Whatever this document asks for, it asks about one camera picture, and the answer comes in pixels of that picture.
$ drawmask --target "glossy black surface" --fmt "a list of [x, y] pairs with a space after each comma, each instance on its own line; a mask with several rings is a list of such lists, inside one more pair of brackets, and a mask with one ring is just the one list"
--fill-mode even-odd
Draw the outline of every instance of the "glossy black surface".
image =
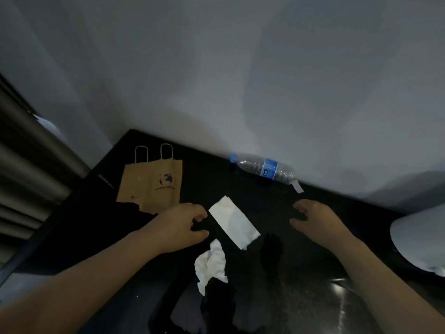
[[[135, 146], [146, 145], [153, 160], [160, 157], [163, 142], [129, 131], [7, 269], [16, 275], [55, 274], [149, 222], [153, 216], [139, 212], [137, 205], [115, 200], [124, 166], [134, 161]], [[392, 250], [389, 225], [399, 213], [304, 184], [305, 192], [298, 195], [292, 186], [247, 174], [228, 160], [172, 145], [175, 158], [183, 160], [181, 202], [199, 203], [208, 209], [222, 196], [229, 196], [262, 236], [240, 251], [209, 215], [200, 223], [210, 231], [204, 243], [149, 262], [81, 333], [147, 333], [148, 320], [172, 281], [193, 265], [215, 238], [225, 251], [226, 275], [236, 290], [233, 321], [238, 328], [267, 333], [380, 333], [361, 298], [331, 282], [347, 277], [337, 259], [289, 225], [289, 219], [298, 215], [292, 203], [301, 198], [331, 206], [348, 228], [403, 278], [442, 283]], [[98, 178], [99, 174], [114, 188]], [[204, 331], [196, 283], [192, 276], [185, 284], [171, 317], [176, 325], [194, 333]]]

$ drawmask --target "plastic bottle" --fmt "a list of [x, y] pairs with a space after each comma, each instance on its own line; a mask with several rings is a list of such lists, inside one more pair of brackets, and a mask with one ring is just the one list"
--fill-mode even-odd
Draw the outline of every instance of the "plastic bottle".
[[293, 184], [296, 181], [295, 171], [290, 166], [254, 154], [232, 154], [230, 162], [251, 174], [283, 184]]

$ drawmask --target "logo on paper bag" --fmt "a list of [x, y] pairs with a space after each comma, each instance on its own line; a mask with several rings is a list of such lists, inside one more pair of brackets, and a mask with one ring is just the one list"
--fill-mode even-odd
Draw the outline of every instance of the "logo on paper bag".
[[166, 189], [174, 190], [175, 188], [171, 185], [168, 185], [168, 183], [170, 184], [173, 183], [173, 176], [170, 173], [164, 174], [164, 176], [159, 178], [159, 184], [162, 186], [158, 187], [156, 190], [166, 190]]

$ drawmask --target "blue bottle label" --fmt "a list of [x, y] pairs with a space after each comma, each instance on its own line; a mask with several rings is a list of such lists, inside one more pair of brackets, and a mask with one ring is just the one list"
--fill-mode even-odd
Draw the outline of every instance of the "blue bottle label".
[[263, 169], [261, 170], [261, 177], [274, 179], [277, 166], [278, 162], [271, 159], [266, 159], [264, 161]]

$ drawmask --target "folded napkin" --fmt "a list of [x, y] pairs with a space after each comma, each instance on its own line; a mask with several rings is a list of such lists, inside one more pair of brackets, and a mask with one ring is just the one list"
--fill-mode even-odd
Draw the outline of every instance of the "folded napkin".
[[225, 268], [226, 256], [221, 243], [215, 239], [210, 244], [210, 251], [204, 252], [195, 260], [195, 272], [199, 279], [197, 288], [202, 295], [206, 294], [206, 286], [211, 278], [215, 277], [222, 282], [228, 282], [224, 273]]
[[246, 215], [227, 196], [222, 197], [209, 209], [209, 212], [240, 249], [245, 250], [260, 236]]

